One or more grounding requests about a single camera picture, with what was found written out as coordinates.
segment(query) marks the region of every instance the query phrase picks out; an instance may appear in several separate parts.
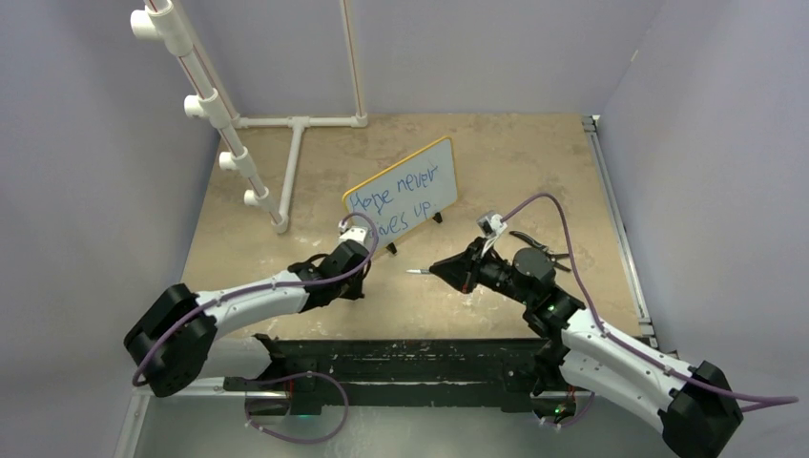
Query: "wooden table surface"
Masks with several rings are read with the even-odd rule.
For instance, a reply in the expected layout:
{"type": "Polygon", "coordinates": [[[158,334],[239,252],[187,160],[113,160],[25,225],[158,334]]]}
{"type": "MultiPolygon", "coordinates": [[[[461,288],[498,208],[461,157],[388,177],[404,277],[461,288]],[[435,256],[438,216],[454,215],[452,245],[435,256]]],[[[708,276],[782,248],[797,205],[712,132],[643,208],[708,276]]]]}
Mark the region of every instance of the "wooden table surface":
{"type": "MultiPolygon", "coordinates": [[[[239,133],[261,177],[280,198],[291,130],[239,133]]],[[[241,203],[246,181],[216,166],[183,281],[193,291],[232,287],[330,252],[345,212],[343,193],[443,135],[450,135],[455,147],[459,200],[442,212],[443,224],[422,224],[400,239],[397,256],[379,252],[365,280],[365,299],[335,301],[236,334],[262,332],[283,339],[533,336],[521,318],[523,305],[483,287],[463,295],[432,276],[406,274],[405,269],[427,268],[463,251],[480,235],[478,217],[489,210],[504,215],[530,195],[546,191],[565,207],[574,254],[602,317],[639,335],[607,201],[578,114],[372,115],[365,129],[309,129],[303,134],[289,231],[282,235],[273,231],[268,215],[241,203]]],[[[565,251],[559,217],[546,199],[532,203],[508,225],[532,234],[554,252],[565,251]]],[[[523,246],[506,235],[496,249],[511,259],[523,246]]],[[[559,272],[557,282],[582,297],[571,274],[559,272]]]]}

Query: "wall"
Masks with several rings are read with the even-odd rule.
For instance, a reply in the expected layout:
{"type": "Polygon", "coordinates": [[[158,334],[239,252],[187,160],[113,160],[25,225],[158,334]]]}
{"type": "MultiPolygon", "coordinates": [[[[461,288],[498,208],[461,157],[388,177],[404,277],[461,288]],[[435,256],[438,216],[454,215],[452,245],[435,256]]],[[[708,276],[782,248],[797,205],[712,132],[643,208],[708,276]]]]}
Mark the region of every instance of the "wall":
{"type": "MultiPolygon", "coordinates": [[[[600,113],[662,0],[353,0],[371,113],[600,113]]],[[[339,0],[185,2],[239,110],[353,114],[339,0]]]]}
{"type": "Polygon", "coordinates": [[[809,4],[668,1],[599,130],[655,328],[751,413],[723,456],[809,452],[809,4]]]}
{"type": "Polygon", "coordinates": [[[111,456],[126,331],[179,278],[216,133],[136,1],[0,4],[0,456],[111,456]]]}

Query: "small whiteboard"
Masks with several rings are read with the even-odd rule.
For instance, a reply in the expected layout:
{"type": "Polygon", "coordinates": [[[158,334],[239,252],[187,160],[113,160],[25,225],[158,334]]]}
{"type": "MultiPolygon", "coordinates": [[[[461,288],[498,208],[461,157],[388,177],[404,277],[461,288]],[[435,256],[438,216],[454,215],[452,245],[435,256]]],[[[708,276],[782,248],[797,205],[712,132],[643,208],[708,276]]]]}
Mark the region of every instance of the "small whiteboard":
{"type": "MultiPolygon", "coordinates": [[[[379,249],[457,199],[452,139],[445,136],[350,189],[342,203],[349,212],[368,215],[376,223],[379,249]]],[[[361,219],[354,222],[366,225],[361,219]]]]}

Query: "table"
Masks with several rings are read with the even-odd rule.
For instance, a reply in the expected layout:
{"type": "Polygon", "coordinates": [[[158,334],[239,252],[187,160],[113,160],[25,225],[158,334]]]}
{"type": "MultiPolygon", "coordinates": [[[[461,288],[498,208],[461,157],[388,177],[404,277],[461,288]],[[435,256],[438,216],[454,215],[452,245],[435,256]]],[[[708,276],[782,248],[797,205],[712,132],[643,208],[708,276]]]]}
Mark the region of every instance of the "table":
{"type": "MultiPolygon", "coordinates": [[[[280,198],[291,130],[239,133],[273,196],[280,198]]],[[[268,215],[241,203],[245,180],[215,166],[182,280],[192,290],[232,287],[330,252],[337,221],[345,214],[343,193],[443,135],[450,135],[455,146],[460,198],[442,212],[442,224],[428,221],[398,240],[398,255],[380,250],[365,280],[365,299],[332,302],[236,334],[261,332],[282,339],[531,337],[521,304],[483,287],[463,295],[432,276],[406,274],[405,269],[426,268],[463,251],[480,235],[478,217],[489,210],[504,215],[528,196],[546,191],[565,207],[574,254],[602,317],[640,335],[609,207],[578,114],[380,114],[372,115],[365,129],[309,129],[301,145],[289,231],[283,235],[273,231],[268,215]]],[[[565,251],[559,217],[549,201],[535,201],[508,224],[554,252],[565,251]]],[[[496,248],[510,259],[523,246],[503,236],[496,248]]],[[[559,272],[557,282],[582,297],[571,274],[559,272]]]]}

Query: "pliers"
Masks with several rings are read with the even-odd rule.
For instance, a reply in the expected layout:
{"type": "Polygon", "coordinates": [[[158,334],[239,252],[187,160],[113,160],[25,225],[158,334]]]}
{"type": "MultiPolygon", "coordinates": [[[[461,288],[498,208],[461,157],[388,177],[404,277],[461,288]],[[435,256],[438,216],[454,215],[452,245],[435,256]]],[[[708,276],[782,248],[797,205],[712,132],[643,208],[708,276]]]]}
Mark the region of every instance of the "pliers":
{"type": "Polygon", "coordinates": [[[536,241],[533,237],[526,234],[525,232],[520,231],[508,231],[509,234],[515,236],[517,239],[520,239],[527,243],[528,245],[536,248],[537,250],[545,253],[545,256],[548,257],[548,260],[553,263],[553,267],[561,270],[562,272],[572,272],[567,265],[563,265],[559,263],[559,260],[564,260],[570,257],[570,253],[561,253],[561,254],[553,254],[550,252],[550,247],[544,245],[538,241],[536,241]]]}

